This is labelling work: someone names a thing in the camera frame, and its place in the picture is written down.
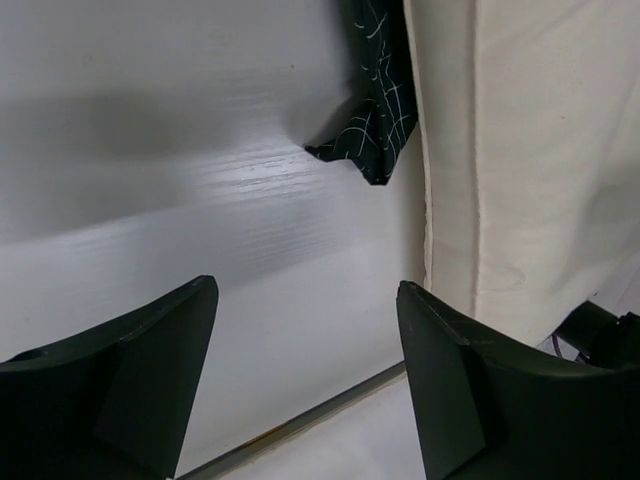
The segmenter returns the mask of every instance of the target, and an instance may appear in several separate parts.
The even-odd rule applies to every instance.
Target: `checkered cloth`
[[[403,2],[351,3],[369,95],[334,140],[305,148],[325,162],[349,159],[370,184],[385,185],[418,121]]]

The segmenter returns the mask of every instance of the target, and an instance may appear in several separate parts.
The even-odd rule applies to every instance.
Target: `stitched seam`
[[[472,57],[472,74],[471,74],[471,136],[472,136],[472,168],[473,175],[475,177],[475,201],[476,201],[476,225],[475,225],[475,238],[474,238],[474,278],[473,278],[473,292],[471,296],[471,312],[473,318],[478,318],[478,293],[480,291],[480,279],[481,279],[481,252],[482,252],[482,215],[481,215],[481,198],[480,198],[480,169],[478,167],[479,163],[479,135],[478,135],[478,110],[479,110],[479,98],[478,98],[478,44],[479,44],[479,36],[480,36],[480,3],[481,0],[475,0],[473,2],[472,11],[471,11],[471,55]]]
[[[433,288],[433,195],[431,183],[431,164],[429,159],[429,142],[427,140],[427,127],[424,118],[424,97],[422,94],[422,83],[420,82],[420,61],[418,58],[416,29],[413,22],[413,0],[404,0],[404,15],[407,24],[407,34],[409,37],[409,50],[411,51],[411,61],[413,63],[413,83],[416,90],[416,102],[418,104],[418,119],[420,127],[420,139],[422,143],[422,163],[424,165],[424,187],[425,187],[425,279],[424,287],[427,290]]]

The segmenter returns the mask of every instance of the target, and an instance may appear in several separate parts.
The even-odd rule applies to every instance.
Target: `black device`
[[[397,298],[428,480],[640,478],[640,318],[592,303],[563,360],[460,314],[418,285]]]
[[[217,302],[200,277],[0,364],[2,478],[173,477]]]

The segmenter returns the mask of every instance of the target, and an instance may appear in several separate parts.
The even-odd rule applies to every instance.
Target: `beige cushion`
[[[536,344],[640,246],[640,1],[405,4],[426,285]]]

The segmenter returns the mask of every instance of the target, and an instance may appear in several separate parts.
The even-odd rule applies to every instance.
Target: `black fabric with white lines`
[[[351,0],[369,95],[334,140],[306,150],[325,162],[349,159],[372,185],[385,185],[418,121],[401,0]]]

